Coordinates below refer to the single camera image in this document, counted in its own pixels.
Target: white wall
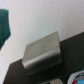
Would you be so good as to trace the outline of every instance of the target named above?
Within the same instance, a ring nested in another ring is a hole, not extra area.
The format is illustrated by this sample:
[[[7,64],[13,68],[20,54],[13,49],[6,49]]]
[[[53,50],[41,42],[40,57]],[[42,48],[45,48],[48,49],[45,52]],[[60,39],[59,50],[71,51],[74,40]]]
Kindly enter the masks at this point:
[[[84,31],[84,0],[0,0],[9,10],[11,37],[0,51],[0,84],[25,47],[55,31],[64,40]]]

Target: black surface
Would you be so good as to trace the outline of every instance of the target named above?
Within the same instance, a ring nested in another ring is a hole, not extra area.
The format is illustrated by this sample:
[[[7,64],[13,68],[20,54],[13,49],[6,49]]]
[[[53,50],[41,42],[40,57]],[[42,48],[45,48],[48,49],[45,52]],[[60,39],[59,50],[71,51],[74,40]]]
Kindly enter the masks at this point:
[[[66,78],[73,72],[83,70],[84,33],[66,39],[60,44],[63,63],[27,76],[21,60],[19,60],[10,65],[4,84],[36,84],[55,78],[61,78],[62,80],[62,78]]]

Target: black table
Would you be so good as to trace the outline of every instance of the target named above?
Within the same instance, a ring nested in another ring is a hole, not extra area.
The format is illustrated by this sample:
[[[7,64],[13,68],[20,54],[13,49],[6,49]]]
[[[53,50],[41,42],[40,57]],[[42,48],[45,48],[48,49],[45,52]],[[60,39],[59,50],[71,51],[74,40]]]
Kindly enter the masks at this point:
[[[56,78],[63,80],[63,78],[68,78],[71,73],[83,70],[84,32],[61,41],[60,44],[63,63],[27,75],[22,65],[22,59],[20,59],[10,64],[3,84],[39,84]]]

